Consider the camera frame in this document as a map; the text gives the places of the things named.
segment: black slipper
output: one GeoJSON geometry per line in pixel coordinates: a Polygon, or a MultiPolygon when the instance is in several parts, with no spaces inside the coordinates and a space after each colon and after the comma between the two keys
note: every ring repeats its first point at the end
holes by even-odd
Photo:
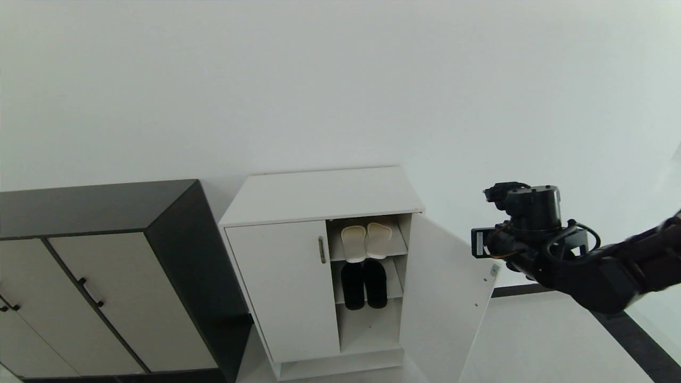
{"type": "Polygon", "coordinates": [[[359,310],[364,307],[364,282],[362,281],[362,264],[346,263],[340,270],[340,283],[343,286],[345,307],[348,310],[359,310]]]}
{"type": "Polygon", "coordinates": [[[387,277],[383,265],[376,260],[364,262],[364,285],[369,306],[382,309],[387,305],[387,277]]]}

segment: cabinet door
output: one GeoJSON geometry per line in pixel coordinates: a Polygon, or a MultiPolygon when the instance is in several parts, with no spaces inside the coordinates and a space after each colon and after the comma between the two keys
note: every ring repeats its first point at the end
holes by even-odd
{"type": "Polygon", "coordinates": [[[273,361],[339,355],[326,222],[225,231],[273,361]]]}
{"type": "Polygon", "coordinates": [[[0,312],[0,361],[24,378],[78,376],[76,370],[11,310],[0,312]]]}
{"type": "Polygon", "coordinates": [[[0,242],[0,292],[80,375],[142,373],[39,239],[0,242]]]}
{"type": "Polygon", "coordinates": [[[411,220],[400,345],[432,383],[457,382],[498,266],[422,214],[411,220]]]}
{"type": "Polygon", "coordinates": [[[217,368],[144,233],[50,239],[151,371],[217,368]]]}

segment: shoe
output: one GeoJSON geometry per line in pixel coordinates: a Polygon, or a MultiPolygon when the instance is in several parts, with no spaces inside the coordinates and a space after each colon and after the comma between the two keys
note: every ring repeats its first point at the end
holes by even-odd
{"type": "Polygon", "coordinates": [[[387,277],[383,265],[376,260],[366,260],[362,274],[369,307],[384,308],[387,305],[387,277]]]}
{"type": "Polygon", "coordinates": [[[340,270],[340,284],[343,286],[345,307],[359,310],[364,307],[364,280],[362,264],[346,263],[340,270]]]}
{"type": "Polygon", "coordinates": [[[365,236],[366,229],[363,226],[348,226],[340,232],[343,253],[348,263],[360,263],[366,259],[365,236]]]}
{"type": "Polygon", "coordinates": [[[392,238],[392,229],[388,226],[371,222],[367,225],[366,257],[377,260],[385,259],[387,247],[392,238]]]}

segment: door handle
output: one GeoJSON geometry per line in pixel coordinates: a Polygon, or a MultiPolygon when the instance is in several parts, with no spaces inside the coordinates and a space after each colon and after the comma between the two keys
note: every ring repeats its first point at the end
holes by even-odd
{"type": "Polygon", "coordinates": [[[321,263],[326,263],[326,255],[324,254],[324,237],[321,235],[318,238],[319,241],[319,257],[321,258],[321,263]]]}
{"type": "Polygon", "coordinates": [[[80,279],[78,280],[78,284],[81,285],[81,286],[83,287],[83,289],[85,289],[85,292],[90,296],[90,299],[92,299],[93,301],[95,301],[95,304],[97,305],[97,307],[102,307],[102,306],[104,306],[104,301],[102,301],[101,299],[100,299],[99,301],[97,301],[97,300],[95,299],[95,297],[92,295],[92,293],[91,293],[90,291],[88,291],[88,288],[85,286],[85,283],[86,283],[86,282],[87,282],[87,279],[86,279],[85,277],[80,278],[80,279]]]}
{"type": "Polygon", "coordinates": [[[0,295],[0,299],[5,303],[5,306],[0,308],[0,311],[2,311],[3,313],[7,312],[8,307],[12,309],[12,311],[19,311],[19,309],[21,308],[20,305],[11,305],[9,302],[7,302],[7,299],[5,299],[5,297],[2,295],[0,295]]]}

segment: cabinet top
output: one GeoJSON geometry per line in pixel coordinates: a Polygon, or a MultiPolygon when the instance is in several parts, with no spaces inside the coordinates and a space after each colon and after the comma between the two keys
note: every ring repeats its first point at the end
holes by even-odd
{"type": "Polygon", "coordinates": [[[365,168],[251,176],[221,226],[250,226],[423,211],[404,169],[365,168]]]}
{"type": "Polygon", "coordinates": [[[0,193],[0,239],[140,231],[195,179],[0,193]]]}

